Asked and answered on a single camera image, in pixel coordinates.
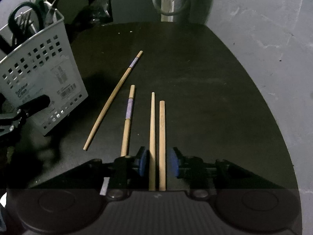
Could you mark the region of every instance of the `chopstick with purple band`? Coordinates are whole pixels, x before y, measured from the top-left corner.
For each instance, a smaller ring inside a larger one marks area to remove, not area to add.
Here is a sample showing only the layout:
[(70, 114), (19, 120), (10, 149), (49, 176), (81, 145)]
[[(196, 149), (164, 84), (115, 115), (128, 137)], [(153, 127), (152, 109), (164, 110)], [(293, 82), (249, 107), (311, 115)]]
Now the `chopstick with purple band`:
[(108, 100), (106, 101), (103, 109), (101, 110), (96, 122), (94, 123), (94, 126), (93, 128), (91, 129), (91, 132), (88, 136), (88, 139), (85, 143), (85, 146), (84, 146), (84, 150), (87, 151), (94, 135), (96, 134), (96, 131), (99, 127), (99, 125), (101, 124), (101, 121), (102, 119), (104, 118), (104, 115), (106, 114), (108, 108), (110, 107), (113, 99), (115, 98), (118, 90), (121, 88), (122, 84), (124, 83), (124, 81), (126, 80), (127, 76), (129, 75), (130, 71), (132, 70), (132, 68), (134, 67), (134, 65), (137, 63), (138, 59), (140, 58), (140, 56), (142, 55), (142, 51), (140, 51), (138, 53), (138, 55), (135, 57), (135, 59), (133, 60), (133, 62), (130, 64), (130, 66), (128, 67), (128, 69), (126, 70), (126, 72), (124, 73), (124, 75), (122, 76), (122, 78), (120, 79), (120, 81), (117, 83), (116, 87), (114, 88), (112, 94), (110, 95), (110, 97), (108, 98)]
[(130, 92), (129, 92), (129, 98), (128, 98), (128, 104), (127, 104), (127, 110), (126, 110), (126, 118), (125, 118), (125, 125), (124, 125), (121, 156), (126, 156), (127, 152), (128, 152), (130, 120), (131, 120), (131, 112), (133, 110), (134, 96), (135, 96), (135, 85), (131, 85)]

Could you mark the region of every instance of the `screw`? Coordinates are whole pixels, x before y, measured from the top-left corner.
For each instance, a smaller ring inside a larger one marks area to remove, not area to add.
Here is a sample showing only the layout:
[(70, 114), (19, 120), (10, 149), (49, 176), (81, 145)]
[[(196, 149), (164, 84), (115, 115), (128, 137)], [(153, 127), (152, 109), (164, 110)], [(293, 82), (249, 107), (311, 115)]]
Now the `screw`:
[(112, 189), (108, 192), (107, 194), (110, 198), (119, 200), (124, 196), (124, 193), (122, 190), (120, 189)]
[(200, 199), (203, 199), (203, 198), (206, 198), (209, 196), (209, 193), (208, 191), (204, 190), (204, 189), (198, 189), (198, 190), (194, 190), (193, 191), (193, 195), (194, 197), (196, 198), (200, 198)]

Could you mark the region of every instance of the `round black motor cover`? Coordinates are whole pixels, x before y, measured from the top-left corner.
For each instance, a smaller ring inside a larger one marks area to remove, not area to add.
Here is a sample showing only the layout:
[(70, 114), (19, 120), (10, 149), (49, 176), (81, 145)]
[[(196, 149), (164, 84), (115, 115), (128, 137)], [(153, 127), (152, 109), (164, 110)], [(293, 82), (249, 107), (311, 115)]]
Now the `round black motor cover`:
[(100, 209), (95, 189), (27, 189), (18, 197), (16, 211), (29, 230), (63, 234), (92, 223)]
[(287, 189), (222, 189), (215, 207), (230, 224), (254, 232), (286, 229), (300, 208)]

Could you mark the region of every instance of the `black table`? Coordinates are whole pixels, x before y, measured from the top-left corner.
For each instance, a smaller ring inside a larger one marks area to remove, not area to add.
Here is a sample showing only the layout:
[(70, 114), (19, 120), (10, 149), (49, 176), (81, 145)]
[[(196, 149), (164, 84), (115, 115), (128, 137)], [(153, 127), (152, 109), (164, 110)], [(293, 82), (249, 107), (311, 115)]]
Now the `black table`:
[[(120, 155), (130, 85), (136, 85), (129, 153), (149, 146), (151, 92), (166, 105), (166, 144), (205, 162), (224, 158), (286, 188), (292, 162), (262, 95), (225, 45), (205, 26), (130, 23), (86, 30), (72, 50), (89, 97), (47, 137), (29, 123), (17, 145), (19, 179), (38, 184), (92, 158)], [(82, 148), (113, 88), (144, 54), (109, 108), (89, 150)]]

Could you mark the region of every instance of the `basket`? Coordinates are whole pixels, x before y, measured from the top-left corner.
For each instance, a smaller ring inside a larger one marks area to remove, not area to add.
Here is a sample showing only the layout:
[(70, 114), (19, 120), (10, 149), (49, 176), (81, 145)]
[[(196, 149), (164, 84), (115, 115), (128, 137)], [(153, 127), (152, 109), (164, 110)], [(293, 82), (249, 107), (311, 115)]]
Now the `basket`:
[[(31, 20), (38, 29), (35, 13), (31, 13)], [(88, 96), (63, 21), (64, 17), (56, 10), (52, 25), (0, 61), (0, 92), (14, 107), (43, 94), (50, 97), (49, 107), (30, 118), (43, 135)], [(7, 25), (0, 29), (0, 34), (11, 42), (12, 33)]]

